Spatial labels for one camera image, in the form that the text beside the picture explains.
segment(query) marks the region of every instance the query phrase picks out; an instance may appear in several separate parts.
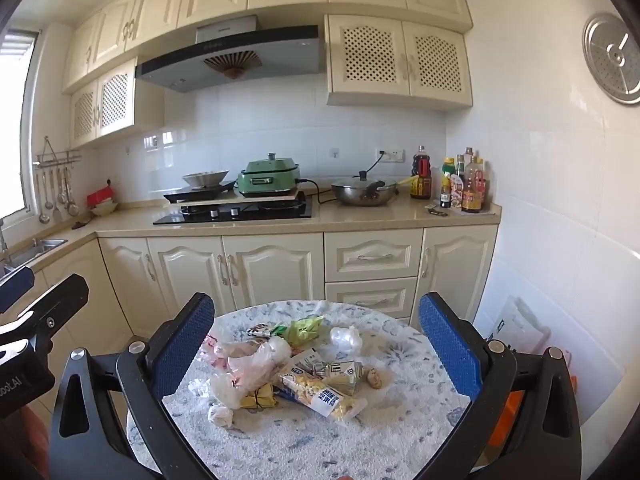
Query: marble tablecloth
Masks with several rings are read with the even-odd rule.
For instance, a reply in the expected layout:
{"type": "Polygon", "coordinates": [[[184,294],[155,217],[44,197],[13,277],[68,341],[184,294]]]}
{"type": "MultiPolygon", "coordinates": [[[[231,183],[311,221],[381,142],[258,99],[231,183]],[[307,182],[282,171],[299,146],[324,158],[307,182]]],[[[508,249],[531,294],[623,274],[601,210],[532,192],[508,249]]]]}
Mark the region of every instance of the marble tablecloth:
{"type": "MultiPolygon", "coordinates": [[[[464,412],[469,398],[456,392],[428,339],[380,312],[327,301],[277,301],[221,316],[216,326],[222,323],[230,340],[244,340],[244,331],[258,323],[320,315],[314,348],[326,359],[343,358],[328,342],[330,327],[355,325],[364,342],[360,360],[382,370],[385,386],[358,386],[355,396],[369,405],[346,426],[281,399],[276,408],[235,411],[234,427],[226,430],[207,420],[211,401],[188,389],[190,381],[210,376],[209,365],[194,360],[177,391],[162,402],[221,480],[411,480],[464,412]]],[[[130,415],[127,436],[138,460],[158,470],[130,415]]]]}

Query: electrical outlet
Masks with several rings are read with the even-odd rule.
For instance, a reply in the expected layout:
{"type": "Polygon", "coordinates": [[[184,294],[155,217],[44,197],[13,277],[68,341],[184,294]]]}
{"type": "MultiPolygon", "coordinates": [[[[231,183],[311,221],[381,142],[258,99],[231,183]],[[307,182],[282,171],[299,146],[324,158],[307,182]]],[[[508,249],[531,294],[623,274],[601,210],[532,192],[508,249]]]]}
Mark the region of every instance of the electrical outlet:
{"type": "Polygon", "coordinates": [[[380,162],[404,162],[404,150],[398,148],[376,148],[376,160],[378,160],[382,150],[385,151],[385,154],[380,159],[380,162]]]}

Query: bowl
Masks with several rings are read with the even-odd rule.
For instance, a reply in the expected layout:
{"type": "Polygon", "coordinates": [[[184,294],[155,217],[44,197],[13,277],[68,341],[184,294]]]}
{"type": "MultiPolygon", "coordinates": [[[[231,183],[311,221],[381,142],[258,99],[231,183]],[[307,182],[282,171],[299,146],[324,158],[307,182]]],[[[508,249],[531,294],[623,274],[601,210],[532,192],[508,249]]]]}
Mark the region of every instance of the bowl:
{"type": "Polygon", "coordinates": [[[191,187],[210,187],[217,186],[226,177],[226,171],[204,171],[203,173],[191,173],[185,175],[182,179],[191,187]]]}
{"type": "Polygon", "coordinates": [[[91,209],[91,212],[96,216],[106,216],[113,213],[117,206],[115,202],[102,203],[91,209]]]}

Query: gas stove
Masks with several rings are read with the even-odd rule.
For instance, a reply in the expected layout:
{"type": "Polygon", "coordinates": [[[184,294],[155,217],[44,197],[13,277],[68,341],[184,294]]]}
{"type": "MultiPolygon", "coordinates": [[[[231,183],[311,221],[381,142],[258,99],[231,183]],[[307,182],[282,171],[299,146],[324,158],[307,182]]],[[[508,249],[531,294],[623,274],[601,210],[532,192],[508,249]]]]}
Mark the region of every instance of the gas stove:
{"type": "MultiPolygon", "coordinates": [[[[201,198],[202,195],[190,196],[189,200],[195,201],[201,198]]],[[[311,202],[311,199],[308,200],[302,191],[298,192],[295,200],[273,200],[271,202],[214,203],[180,206],[180,201],[176,201],[172,203],[180,206],[180,212],[164,216],[156,220],[154,225],[311,218],[311,202]]]]}

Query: white tile wall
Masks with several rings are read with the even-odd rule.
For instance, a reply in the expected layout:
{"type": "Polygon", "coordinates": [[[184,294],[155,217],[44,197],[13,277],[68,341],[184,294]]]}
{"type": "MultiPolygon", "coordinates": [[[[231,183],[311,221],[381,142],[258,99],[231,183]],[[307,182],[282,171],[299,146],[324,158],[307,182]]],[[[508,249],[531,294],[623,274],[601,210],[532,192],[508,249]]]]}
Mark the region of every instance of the white tile wall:
{"type": "MultiPolygon", "coordinates": [[[[551,327],[550,342],[572,353],[584,420],[640,351],[631,155],[640,149],[640,108],[603,94],[581,43],[587,19],[614,8],[609,0],[467,1],[474,107],[447,116],[447,151],[478,146],[504,207],[476,326],[487,333],[508,295],[520,296],[551,327]]],[[[638,404],[638,381],[619,388],[635,388],[616,389],[616,398],[638,404]]],[[[610,433],[602,424],[587,431],[610,433]]],[[[586,442],[615,443],[592,436],[586,442]]]]}
{"type": "Polygon", "coordinates": [[[326,76],[236,82],[189,94],[167,91],[165,127],[95,151],[100,181],[111,179],[121,202],[161,197],[197,171],[230,170],[269,152],[290,156],[302,177],[353,176],[376,160],[376,148],[401,148],[403,164],[373,175],[407,176],[419,144],[434,166],[445,153],[442,112],[409,108],[330,107],[326,76]],[[338,148],[339,158],[330,150],[338,148]]]}

